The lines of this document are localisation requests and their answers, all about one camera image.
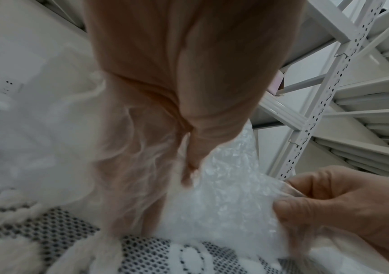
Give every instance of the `plastic wrap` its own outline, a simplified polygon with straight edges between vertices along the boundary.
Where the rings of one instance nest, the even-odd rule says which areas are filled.
[[[293,256],[305,272],[310,272],[313,264],[308,256],[312,252],[331,271],[340,268],[345,254],[389,273],[389,264],[355,235],[329,228],[283,229],[272,211],[273,202],[301,194],[259,172],[250,122],[235,140],[210,154],[191,189],[181,186],[186,139],[178,154],[172,146],[179,144],[174,138],[182,136],[176,131],[157,134],[152,143],[143,142],[142,130],[160,125],[154,119],[140,124],[130,119],[142,116],[142,108],[136,108],[142,104],[129,104],[133,108],[126,104],[115,110],[111,119],[122,128],[107,135],[107,141],[103,139],[101,131],[106,126],[101,117],[109,106],[104,95],[111,87],[106,87],[96,70],[91,57],[66,49],[25,85],[8,111],[0,113],[1,183],[46,205],[63,206],[101,228],[108,222],[106,214],[115,212],[134,213],[135,222],[141,223],[142,211],[165,195],[160,224],[154,232],[157,237],[178,242],[211,241],[234,249],[240,256],[260,256],[277,268],[278,259]],[[127,150],[130,142],[137,144],[137,149]],[[157,155],[170,147],[175,155],[165,159],[164,170],[156,170],[156,162],[161,160]],[[114,161],[118,155],[123,155],[122,160]],[[115,185],[113,175],[106,181],[106,176],[100,176],[103,173],[97,173],[97,163],[107,159],[113,160],[112,171],[130,167],[122,175],[116,172],[122,185]],[[168,172],[170,177],[157,191],[151,182],[159,172]],[[116,209],[109,208],[108,200],[118,199]]]

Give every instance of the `clear plastic bag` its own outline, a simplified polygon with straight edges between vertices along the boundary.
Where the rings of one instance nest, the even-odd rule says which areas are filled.
[[[103,151],[97,145],[102,129],[100,116],[106,107],[103,94],[109,87],[96,71],[91,57],[65,49],[25,85],[8,111],[0,113],[0,182],[22,190],[31,199],[63,206],[103,228],[102,213],[109,191],[91,164],[123,152],[124,144],[117,146],[117,151]],[[291,231],[298,244],[290,254],[290,231],[280,225],[272,204],[301,194],[259,172],[250,122],[235,140],[210,154],[192,189],[181,186],[186,146],[185,139],[178,157],[170,162],[170,183],[163,192],[149,195],[148,184],[142,183],[141,187],[128,186],[116,193],[125,195],[120,205],[132,204],[124,200],[130,196],[144,198],[139,212],[162,195],[167,196],[155,236],[177,242],[210,241],[234,249],[239,256],[260,256],[277,268],[278,259],[293,256],[306,273],[314,269],[312,255],[331,272],[338,272],[348,256],[389,274],[389,263],[362,239],[329,228]]]

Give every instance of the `hand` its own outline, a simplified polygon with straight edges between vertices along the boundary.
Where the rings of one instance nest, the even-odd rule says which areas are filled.
[[[288,183],[308,198],[275,202],[281,223],[355,233],[389,260],[389,178],[332,166],[300,174]]]
[[[304,3],[85,0],[94,55],[108,73],[111,107],[105,119],[118,115],[118,107],[137,109],[124,122],[104,121],[103,139],[134,146],[129,150],[139,159],[159,159],[149,168],[133,162],[130,155],[95,165],[103,178],[98,183],[112,197],[107,200],[114,200],[107,213],[117,219],[116,230],[127,231],[146,212],[144,234],[153,231],[164,205],[169,162],[175,159],[182,136],[190,133],[182,178],[190,186],[190,175],[203,159],[240,133],[291,48]],[[131,125],[134,137],[144,138],[142,151],[139,141],[122,138]],[[165,150],[148,149],[165,142]],[[143,180],[141,187],[137,176]],[[121,213],[127,207],[131,213]]]

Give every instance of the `pink box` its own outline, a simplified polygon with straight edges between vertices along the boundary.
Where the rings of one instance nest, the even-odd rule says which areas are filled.
[[[278,71],[274,79],[271,81],[270,86],[267,88],[267,91],[272,95],[276,95],[284,78],[285,75],[281,71]]]

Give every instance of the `electrical outlet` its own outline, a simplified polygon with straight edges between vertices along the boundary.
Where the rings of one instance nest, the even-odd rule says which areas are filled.
[[[11,79],[10,77],[3,77],[0,80],[0,93],[12,96],[19,92],[23,84],[19,81]]]

